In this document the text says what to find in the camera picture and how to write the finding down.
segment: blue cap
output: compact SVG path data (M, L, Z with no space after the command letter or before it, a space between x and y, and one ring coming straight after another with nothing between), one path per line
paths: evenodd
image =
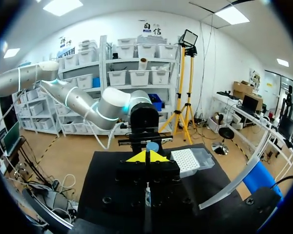
M146 144L147 151L153 150L155 152L158 152L159 148L159 145L155 142L149 142L148 144Z

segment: paper towel roll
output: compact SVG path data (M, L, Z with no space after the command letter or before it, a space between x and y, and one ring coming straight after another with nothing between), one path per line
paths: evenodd
M138 70L146 70L147 69L147 59L146 58L141 58L139 60L139 68Z

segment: blue box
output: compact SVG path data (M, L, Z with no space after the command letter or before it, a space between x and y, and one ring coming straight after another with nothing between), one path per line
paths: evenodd
M92 88L100 88L100 77L95 77L92 79Z
M149 98L151 99L151 102L153 106L155 106L157 111L162 110L162 100L157 94L148 94Z

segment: yellow black tape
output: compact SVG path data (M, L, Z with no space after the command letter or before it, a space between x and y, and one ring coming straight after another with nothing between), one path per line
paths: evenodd
M49 144L49 146L46 148L46 150L44 151L43 155L41 156L41 158L38 160L37 165L35 166L36 168L38 167L39 163L41 162L42 158L44 157L45 153L47 153L47 151L51 148L51 146L54 144L54 142L58 139L59 137L56 136L54 138L54 140ZM31 173L31 175L29 176L27 181L30 181L30 179L33 177L34 172Z
M231 139L231 141L236 145L236 147L239 148L239 150L240 150L240 151L245 155L245 157L249 160L249 157L248 157L247 154L243 151L243 149L242 149L240 146L238 146L238 144L235 143L232 139Z

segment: black table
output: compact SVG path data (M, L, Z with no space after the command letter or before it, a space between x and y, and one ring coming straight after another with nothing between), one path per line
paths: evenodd
M187 148L205 148L204 144L195 144L173 149L165 149L166 153ZM102 207L102 197L109 184L115 183L116 167L120 160L133 157L133 152L95 152L84 181L82 194L78 206L77 218L93 222L93 216L102 213L97 211ZM235 190L223 200L212 206L199 210L197 205L217 194L230 180L222 170L217 160L212 156L215 165L211 169L198 171L193 176L182 179L190 198L196 203L196 215L199 217L198 225L208 226L213 219L219 218L223 213L236 206L242 199Z

